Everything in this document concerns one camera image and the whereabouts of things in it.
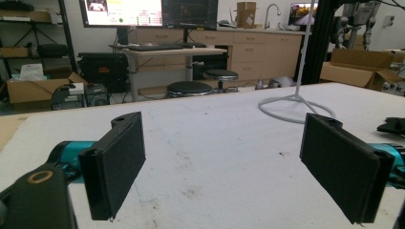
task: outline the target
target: cardboard box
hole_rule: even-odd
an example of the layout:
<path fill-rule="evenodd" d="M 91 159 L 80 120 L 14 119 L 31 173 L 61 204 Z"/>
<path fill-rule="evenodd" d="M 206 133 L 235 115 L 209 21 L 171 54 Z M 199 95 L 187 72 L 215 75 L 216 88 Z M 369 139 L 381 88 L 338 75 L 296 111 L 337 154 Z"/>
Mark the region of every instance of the cardboard box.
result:
<path fill-rule="evenodd" d="M 50 79 L 41 81 L 7 81 L 11 104 L 50 101 L 53 92 L 62 85 L 70 83 L 83 83 L 86 80 L 76 73 L 71 73 L 67 78 Z"/>
<path fill-rule="evenodd" d="M 238 2 L 236 9 L 236 27 L 245 29 L 254 29 L 256 16 L 255 2 Z"/>
<path fill-rule="evenodd" d="M 0 48 L 0 54 L 2 57 L 27 57 L 30 56 L 31 49 L 10 47 L 10 48 Z"/>
<path fill-rule="evenodd" d="M 391 71 L 393 62 L 403 62 L 404 55 L 388 52 L 333 50 L 325 62 L 320 78 L 381 92 L 385 82 L 394 84 L 403 79 Z"/>
<path fill-rule="evenodd" d="M 0 17 L 30 17 L 34 22 L 52 23 L 51 15 L 46 11 L 18 11 L 18 10 L 0 10 Z"/>

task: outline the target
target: faucet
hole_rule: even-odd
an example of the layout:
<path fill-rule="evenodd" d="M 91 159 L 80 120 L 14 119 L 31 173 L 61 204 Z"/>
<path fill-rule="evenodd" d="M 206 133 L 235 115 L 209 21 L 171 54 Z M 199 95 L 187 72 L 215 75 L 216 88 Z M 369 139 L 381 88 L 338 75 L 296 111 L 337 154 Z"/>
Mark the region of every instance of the faucet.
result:
<path fill-rule="evenodd" d="M 271 4 L 270 6 L 268 6 L 267 7 L 267 11 L 266 11 L 266 19 L 265 19 L 265 30 L 266 29 L 268 29 L 268 28 L 270 28 L 270 22 L 267 22 L 267 19 L 268 19 L 268 10 L 270 10 L 270 8 L 272 7 L 272 6 L 274 6 L 274 7 L 276 7 L 277 8 L 277 15 L 281 15 L 281 12 L 280 12 L 280 9 L 278 8 L 278 6 L 276 5 L 276 4 Z"/>

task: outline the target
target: stool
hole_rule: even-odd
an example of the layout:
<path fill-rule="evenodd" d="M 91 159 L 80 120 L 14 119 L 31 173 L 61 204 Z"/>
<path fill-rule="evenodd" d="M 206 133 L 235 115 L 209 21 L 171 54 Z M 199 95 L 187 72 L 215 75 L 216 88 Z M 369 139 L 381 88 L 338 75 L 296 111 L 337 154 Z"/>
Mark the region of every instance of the stool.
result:
<path fill-rule="evenodd" d="M 207 70 L 203 73 L 203 77 L 207 79 L 216 79 L 218 81 L 218 91 L 217 93 L 224 93 L 224 83 L 223 80 L 236 80 L 239 75 L 235 72 L 229 70 Z"/>
<path fill-rule="evenodd" d="M 211 86 L 195 81 L 181 81 L 167 86 L 167 93 L 170 97 L 190 97 L 211 94 L 211 92 Z"/>

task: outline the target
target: computer monitor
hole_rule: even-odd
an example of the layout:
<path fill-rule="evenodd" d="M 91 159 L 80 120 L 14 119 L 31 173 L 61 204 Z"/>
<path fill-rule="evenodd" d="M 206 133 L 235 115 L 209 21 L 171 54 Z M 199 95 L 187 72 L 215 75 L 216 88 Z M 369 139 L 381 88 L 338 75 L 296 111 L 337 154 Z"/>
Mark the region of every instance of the computer monitor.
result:
<path fill-rule="evenodd" d="M 315 22 L 317 8 L 318 4 L 315 3 L 313 6 L 313 15 L 310 19 L 312 25 Z M 301 30 L 305 30 L 309 21 L 309 11 L 310 3 L 292 3 L 289 9 L 288 25 L 300 26 Z"/>
<path fill-rule="evenodd" d="M 162 0 L 163 26 L 188 30 L 214 31 L 217 29 L 219 0 Z"/>
<path fill-rule="evenodd" d="M 161 27 L 160 0 L 79 0 L 85 28 L 117 28 L 121 45 L 130 27 Z"/>

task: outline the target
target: white tabletop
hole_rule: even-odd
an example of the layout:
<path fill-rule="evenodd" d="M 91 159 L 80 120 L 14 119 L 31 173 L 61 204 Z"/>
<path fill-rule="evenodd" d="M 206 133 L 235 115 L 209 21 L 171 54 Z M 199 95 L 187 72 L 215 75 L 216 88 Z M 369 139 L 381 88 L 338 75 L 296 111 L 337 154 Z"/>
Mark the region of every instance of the white tabletop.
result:
<path fill-rule="evenodd" d="M 351 225 L 299 158 L 304 125 L 267 116 L 258 103 L 294 88 L 137 102 L 36 114 L 0 153 L 0 190 L 44 163 L 64 140 L 98 140 L 110 120 L 142 112 L 146 161 L 114 222 L 92 221 L 83 184 L 70 193 L 80 228 L 363 228 Z M 340 84 L 301 88 L 368 143 L 405 146 L 376 127 L 405 116 L 405 98 Z M 271 107 L 304 115 L 305 105 Z M 404 190 L 386 188 L 373 224 L 393 228 Z"/>

